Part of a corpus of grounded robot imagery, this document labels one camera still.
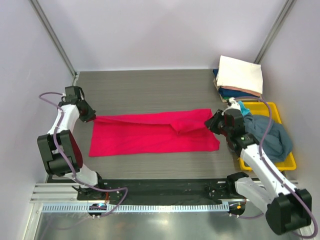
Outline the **pink t shirt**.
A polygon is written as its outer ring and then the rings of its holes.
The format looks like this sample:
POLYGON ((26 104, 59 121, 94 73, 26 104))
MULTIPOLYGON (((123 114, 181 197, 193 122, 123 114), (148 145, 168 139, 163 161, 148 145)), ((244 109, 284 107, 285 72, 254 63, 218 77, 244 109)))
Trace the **pink t shirt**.
POLYGON ((97 116, 90 157, 213 152, 220 141, 205 126, 209 108, 160 113, 97 116))

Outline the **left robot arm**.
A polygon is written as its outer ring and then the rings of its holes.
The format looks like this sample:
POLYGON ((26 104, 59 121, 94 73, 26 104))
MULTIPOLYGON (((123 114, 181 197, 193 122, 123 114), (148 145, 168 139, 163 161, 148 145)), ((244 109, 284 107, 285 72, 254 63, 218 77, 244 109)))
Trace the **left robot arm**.
POLYGON ((37 138, 37 145, 44 169, 50 176, 65 177, 80 184, 74 189, 84 197, 101 200, 106 194, 106 187, 101 176, 89 169, 83 162, 81 150, 73 136, 77 120, 83 123, 96 118, 96 111, 85 100, 83 89, 68 86, 58 104, 44 98, 50 92, 39 96, 44 102, 53 105, 57 116, 50 130, 37 138))

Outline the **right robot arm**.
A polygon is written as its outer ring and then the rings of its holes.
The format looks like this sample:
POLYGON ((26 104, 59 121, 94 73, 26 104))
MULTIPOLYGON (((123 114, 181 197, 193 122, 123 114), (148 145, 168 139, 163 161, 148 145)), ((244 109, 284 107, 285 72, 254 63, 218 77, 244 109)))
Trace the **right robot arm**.
POLYGON ((311 194, 306 189, 297 188, 275 167, 261 143, 246 132, 239 108, 217 110, 205 126, 212 133, 225 136, 231 150, 252 168, 263 185, 256 184, 244 172, 231 174, 225 185, 229 197, 241 195, 249 199, 264 214, 268 226, 277 235, 317 224, 312 214, 311 194))

